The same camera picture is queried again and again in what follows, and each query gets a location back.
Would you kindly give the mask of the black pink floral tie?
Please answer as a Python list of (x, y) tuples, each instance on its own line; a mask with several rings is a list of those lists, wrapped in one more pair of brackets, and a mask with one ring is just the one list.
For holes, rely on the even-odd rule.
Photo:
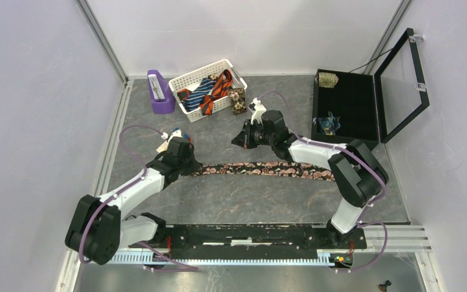
[(233, 162), (203, 165), (191, 176), (203, 175), (256, 175), (335, 181), (330, 170), (302, 162)]

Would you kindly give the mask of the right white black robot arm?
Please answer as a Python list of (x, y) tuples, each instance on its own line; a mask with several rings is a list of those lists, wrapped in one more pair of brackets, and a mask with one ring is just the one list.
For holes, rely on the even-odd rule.
[(268, 146), (284, 161), (331, 172), (342, 196), (327, 223), (327, 241), (334, 248), (351, 241), (366, 208), (387, 192), (388, 174), (363, 141), (329, 144), (299, 136), (286, 126), (280, 111), (264, 111), (245, 120), (231, 143), (244, 149)]

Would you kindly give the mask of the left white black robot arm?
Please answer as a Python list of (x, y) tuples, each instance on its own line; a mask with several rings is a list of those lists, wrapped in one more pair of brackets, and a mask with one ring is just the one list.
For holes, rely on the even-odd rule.
[(172, 136), (166, 150), (125, 184), (102, 196), (81, 197), (64, 239), (66, 247), (77, 252), (82, 262), (99, 265), (137, 242), (161, 247), (167, 239), (166, 230), (160, 227), (162, 220), (148, 215), (129, 220), (127, 215), (179, 177), (198, 171), (202, 165), (195, 159), (194, 149), (188, 139)]

